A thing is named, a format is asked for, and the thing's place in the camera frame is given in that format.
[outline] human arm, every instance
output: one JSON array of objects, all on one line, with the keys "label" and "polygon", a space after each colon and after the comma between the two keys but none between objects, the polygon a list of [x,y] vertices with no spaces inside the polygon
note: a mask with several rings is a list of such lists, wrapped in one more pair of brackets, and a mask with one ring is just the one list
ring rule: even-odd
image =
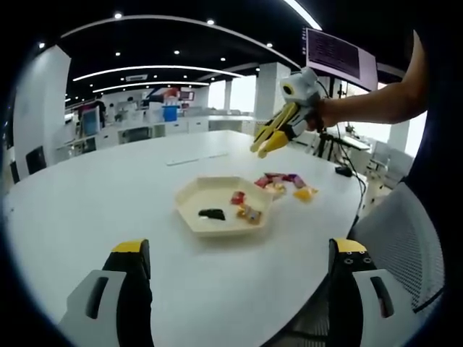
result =
[{"label": "human arm", "polygon": [[427,93],[426,56],[420,38],[414,32],[412,60],[401,82],[365,95],[323,99],[318,112],[326,127],[340,121],[395,124],[421,114],[427,107]]}]

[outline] recessed ceiling light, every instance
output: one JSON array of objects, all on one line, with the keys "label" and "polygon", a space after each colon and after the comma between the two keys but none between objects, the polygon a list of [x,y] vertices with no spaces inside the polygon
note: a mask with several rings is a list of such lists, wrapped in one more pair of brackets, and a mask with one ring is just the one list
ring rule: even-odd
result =
[{"label": "recessed ceiling light", "polygon": [[128,70],[141,70],[141,69],[183,69],[183,70],[195,70],[195,71],[205,71],[205,72],[212,72],[215,74],[227,74],[233,77],[244,77],[242,74],[237,74],[235,72],[228,72],[224,70],[216,70],[216,69],[209,69],[207,67],[187,67],[184,65],[142,65],[139,67],[119,67],[117,69],[111,70],[104,70],[99,72],[94,72],[92,74],[86,74],[85,76],[81,76],[78,78],[74,78],[73,81],[80,81],[84,78],[98,76],[100,74],[109,74],[110,72],[120,72],[120,71],[128,71]]},{"label": "recessed ceiling light", "polygon": [[146,86],[146,85],[166,85],[169,84],[168,87],[170,88],[171,85],[209,85],[207,82],[186,82],[186,81],[159,81],[159,82],[141,82],[141,83],[132,83],[130,85],[115,85],[113,87],[106,87],[101,88],[98,90],[94,90],[94,93],[103,92],[106,90],[113,90],[118,88],[125,88],[125,87],[139,87],[139,86]]}]

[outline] hand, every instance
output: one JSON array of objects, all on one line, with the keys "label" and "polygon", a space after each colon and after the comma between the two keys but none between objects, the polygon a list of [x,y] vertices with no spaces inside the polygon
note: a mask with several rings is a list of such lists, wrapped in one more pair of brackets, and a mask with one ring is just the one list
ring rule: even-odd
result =
[{"label": "hand", "polygon": [[329,99],[321,99],[316,107],[314,116],[309,116],[307,120],[307,130],[313,132],[317,129],[317,125],[320,128],[329,128],[334,127],[338,122],[333,114],[329,113],[327,110],[329,106]]}]

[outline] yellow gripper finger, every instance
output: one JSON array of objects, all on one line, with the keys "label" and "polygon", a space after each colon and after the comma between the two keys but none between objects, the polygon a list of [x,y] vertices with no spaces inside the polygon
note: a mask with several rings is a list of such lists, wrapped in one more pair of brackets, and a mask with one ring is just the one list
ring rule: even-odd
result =
[{"label": "yellow gripper finger", "polygon": [[286,146],[288,142],[289,140],[287,135],[283,131],[277,130],[273,133],[272,137],[268,139],[266,145],[263,146],[263,149],[259,151],[259,158],[265,158],[268,152],[278,150],[279,148]]},{"label": "yellow gripper finger", "polygon": [[262,127],[262,129],[260,129],[254,139],[254,143],[250,147],[251,152],[257,152],[259,147],[272,135],[275,129],[281,127],[281,125],[291,117],[292,113],[294,112],[294,107],[294,103],[286,104],[281,112],[275,116],[269,125],[265,125]]}]

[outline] beige plastic tray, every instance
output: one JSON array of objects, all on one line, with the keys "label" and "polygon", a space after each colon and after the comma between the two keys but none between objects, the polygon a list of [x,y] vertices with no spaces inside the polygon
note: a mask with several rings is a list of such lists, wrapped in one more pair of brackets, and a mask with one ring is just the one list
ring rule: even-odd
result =
[{"label": "beige plastic tray", "polygon": [[[230,199],[235,191],[245,193],[245,204],[262,212],[257,225],[237,217],[238,206]],[[202,177],[178,192],[177,210],[191,230],[198,236],[230,236],[248,234],[264,227],[272,203],[272,195],[252,182],[240,177]],[[225,220],[201,218],[200,210],[220,208]]]}]

